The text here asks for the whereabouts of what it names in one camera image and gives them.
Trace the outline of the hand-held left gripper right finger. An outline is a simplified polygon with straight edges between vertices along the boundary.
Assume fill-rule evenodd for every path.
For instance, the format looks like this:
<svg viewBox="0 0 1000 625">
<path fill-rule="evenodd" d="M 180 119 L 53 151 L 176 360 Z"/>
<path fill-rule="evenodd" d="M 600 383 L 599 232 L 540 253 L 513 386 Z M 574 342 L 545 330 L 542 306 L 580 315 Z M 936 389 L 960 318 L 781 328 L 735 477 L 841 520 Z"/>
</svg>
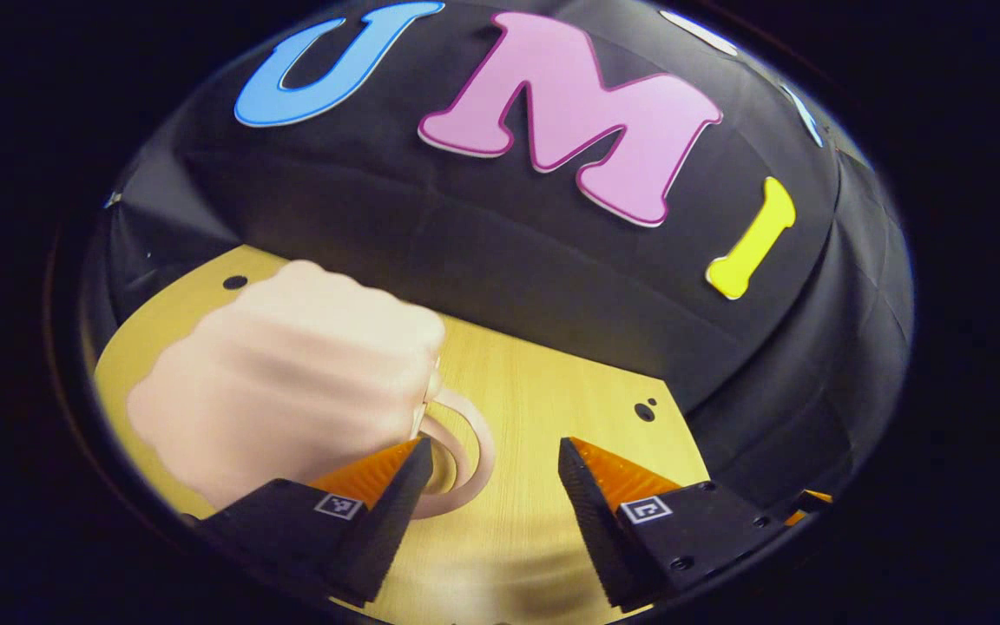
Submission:
<svg viewBox="0 0 1000 625">
<path fill-rule="evenodd" d="M 564 437 L 558 474 L 609 604 L 664 602 L 773 541 L 783 514 L 714 480 L 679 485 L 614 452 Z"/>
</svg>

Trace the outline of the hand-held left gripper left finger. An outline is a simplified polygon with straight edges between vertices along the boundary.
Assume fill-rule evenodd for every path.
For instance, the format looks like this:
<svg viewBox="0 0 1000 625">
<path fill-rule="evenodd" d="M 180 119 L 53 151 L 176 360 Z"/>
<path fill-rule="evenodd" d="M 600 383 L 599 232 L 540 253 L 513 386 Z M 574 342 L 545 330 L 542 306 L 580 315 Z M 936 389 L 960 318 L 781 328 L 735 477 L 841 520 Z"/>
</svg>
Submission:
<svg viewBox="0 0 1000 625">
<path fill-rule="evenodd" d="M 376 600 L 432 474 L 431 439 L 394 444 L 313 485 L 277 478 L 197 521 L 228 561 L 307 602 Z"/>
</svg>

